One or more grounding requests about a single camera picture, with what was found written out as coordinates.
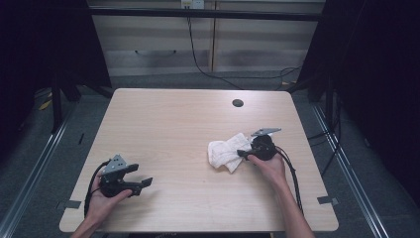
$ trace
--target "forearm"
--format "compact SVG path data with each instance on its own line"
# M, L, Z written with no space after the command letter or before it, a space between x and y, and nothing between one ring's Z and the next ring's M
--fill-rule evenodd
M288 238L315 237L290 191L285 179L273 182L277 201L283 215L284 226Z
M86 217L71 235L71 238L88 238L99 226L100 223Z

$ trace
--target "power cord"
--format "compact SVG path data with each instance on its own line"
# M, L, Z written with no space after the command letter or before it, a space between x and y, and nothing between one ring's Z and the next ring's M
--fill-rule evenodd
M281 86L282 86L282 83L283 83L283 77L284 76L286 76L286 75L289 75L289 74L291 74L291 73L293 73L294 71L296 71L296 70L298 70L298 69L301 69L301 66L298 66L298 67L286 67L286 68L284 68L284 69L282 69L281 71L280 71L280 75L278 75L278 76L268 76L268 77L260 77L260 76L216 76L216 75L212 75L212 74L209 74L209 73L207 73L207 72L205 72L205 71L203 71L201 68L200 68L200 66L198 65L198 62L197 62L197 57L196 57L196 55L195 55L195 49L194 49L194 42L193 42L193 40L192 40L192 27L191 27L191 19L190 18L187 18L187 22L188 22L188 32L189 32L189 40L190 40L190 42L191 42L191 48L192 48L192 56L193 56L193 58L194 58L194 63L195 63L195 66L197 67L197 69L201 72L201 73L203 73L204 75L206 75L206 76L208 76L208 77L212 77L212 78L217 78L217 79L220 79L220 80L223 80L224 82L226 82L226 83L228 83L228 84L230 84L230 85L232 85L232 86L234 86L234 87L236 87L236 88L238 88L238 89L240 89L240 90L245 90L244 88L242 88L242 87L240 87L240 86L238 86L238 85L236 85L236 84L234 84L234 83L232 83L231 81L229 81L229 80L227 80L227 79L229 79L229 78L243 78L243 79L276 79L276 78L280 78L281 79L281 82L280 82L280 84L279 84L279 86L275 89L275 91L277 91L277 90L279 90L280 88L281 88Z
M300 199L299 183L297 182L296 169L291 164L291 161L289 157L287 156L286 152L283 149L279 148L278 146L275 146L275 148L277 149L277 152L283 157L288 167L290 168L291 176L293 177L294 191L296 194L296 203L303 214L302 200Z
M336 95L336 120L334 125L338 125L338 134L339 137L337 139L337 142L335 144L335 149L333 152L333 155L331 155L330 159L327 162L327 165L325 166L324 170L321 173L321 177L323 177L325 175L325 173L327 172L328 168L330 167L331 163L333 162L333 159L336 157L339 149L341 148L341 135L342 135L342 128L341 128L341 107L342 107L342 103L340 100L340 97L338 95Z
M86 192L86 197L84 198L84 217L86 217L87 211L89 210L89 203L90 203L90 198L92 197L93 192L97 191L99 188L95 189L94 191L90 191L92 189L93 186L93 182L95 181L96 175L98 174L98 172L101 170L102 167L105 167L109 164L110 161L104 162L102 163L95 171L95 173L93 174L92 178L90 179L90 183L89 183L89 189Z

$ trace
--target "white cloth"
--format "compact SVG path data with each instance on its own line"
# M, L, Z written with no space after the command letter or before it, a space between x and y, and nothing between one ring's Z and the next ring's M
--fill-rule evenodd
M229 172L233 173L243 159L238 156L237 150L248 151L250 149L251 143L242 133L226 142L210 142L208 147L209 163L216 169L226 166Z

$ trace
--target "table top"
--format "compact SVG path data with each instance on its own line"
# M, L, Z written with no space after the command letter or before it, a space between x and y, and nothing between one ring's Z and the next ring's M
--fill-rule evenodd
M241 99L242 107L233 105ZM338 221L290 94L274 91L118 89L96 135L60 229L83 220L84 196L95 169L121 155L139 170L125 181L154 178L140 196L120 204L101 229L108 232L271 232L284 230L281 210L259 169L241 162L230 174L208 163L212 141L242 132L280 127L272 135L296 168L305 217L314 231L333 231ZM294 192L293 180L286 170Z

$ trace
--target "finger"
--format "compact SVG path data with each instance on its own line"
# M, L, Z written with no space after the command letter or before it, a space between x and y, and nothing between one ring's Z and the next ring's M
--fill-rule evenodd
M133 192L130 189L126 189L118 193L116 196L112 197L115 203L118 203L127 197L129 197Z
M99 188L99 182L101 181L101 176L102 176L102 171L99 171L98 174L96 174L95 176L95 180L93 181L92 189L90 190L91 192Z
M260 167L263 164L263 161L254 155L248 155L247 159L250 160L252 163L254 163L254 165L258 167Z

